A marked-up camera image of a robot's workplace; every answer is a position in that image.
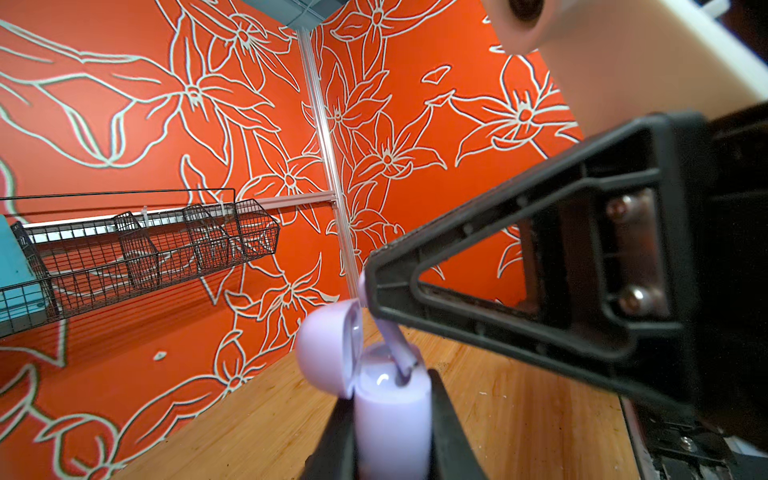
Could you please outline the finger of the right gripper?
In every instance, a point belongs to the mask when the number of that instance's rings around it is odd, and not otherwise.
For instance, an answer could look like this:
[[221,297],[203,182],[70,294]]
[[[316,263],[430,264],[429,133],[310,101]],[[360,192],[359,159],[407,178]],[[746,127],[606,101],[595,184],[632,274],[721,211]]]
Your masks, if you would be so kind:
[[[693,409],[705,392],[696,238],[715,176],[702,115],[633,119],[373,252],[369,309],[640,403]],[[424,279],[509,226],[522,247],[519,306]]]

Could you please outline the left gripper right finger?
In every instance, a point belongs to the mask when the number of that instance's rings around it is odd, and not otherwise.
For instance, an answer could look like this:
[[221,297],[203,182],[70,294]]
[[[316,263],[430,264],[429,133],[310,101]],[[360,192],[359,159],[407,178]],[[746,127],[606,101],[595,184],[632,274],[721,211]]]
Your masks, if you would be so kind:
[[432,435],[429,479],[487,479],[462,428],[445,384],[435,369],[431,380]]

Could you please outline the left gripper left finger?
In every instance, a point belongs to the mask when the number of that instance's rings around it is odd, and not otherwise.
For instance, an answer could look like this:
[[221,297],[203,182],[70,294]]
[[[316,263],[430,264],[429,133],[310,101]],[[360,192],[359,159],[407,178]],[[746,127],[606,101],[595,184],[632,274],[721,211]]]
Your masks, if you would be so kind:
[[307,457],[300,479],[357,478],[354,403],[338,399],[314,452]]

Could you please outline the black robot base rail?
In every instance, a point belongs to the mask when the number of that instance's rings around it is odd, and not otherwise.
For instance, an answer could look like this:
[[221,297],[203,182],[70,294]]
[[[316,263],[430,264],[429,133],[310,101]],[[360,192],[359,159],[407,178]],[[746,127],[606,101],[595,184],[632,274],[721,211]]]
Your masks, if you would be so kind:
[[767,453],[690,417],[620,399],[641,479],[765,479]]

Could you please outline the purple round puck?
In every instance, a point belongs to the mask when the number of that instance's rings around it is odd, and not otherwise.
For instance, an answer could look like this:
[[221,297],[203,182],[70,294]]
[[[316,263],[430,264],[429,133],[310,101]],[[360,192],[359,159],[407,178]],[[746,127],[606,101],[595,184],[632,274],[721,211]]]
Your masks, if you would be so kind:
[[306,317],[296,358],[305,380],[354,403],[356,479],[425,479],[429,475],[431,380],[418,349],[410,382],[389,382],[392,364],[362,362],[364,309],[357,300],[325,305]]

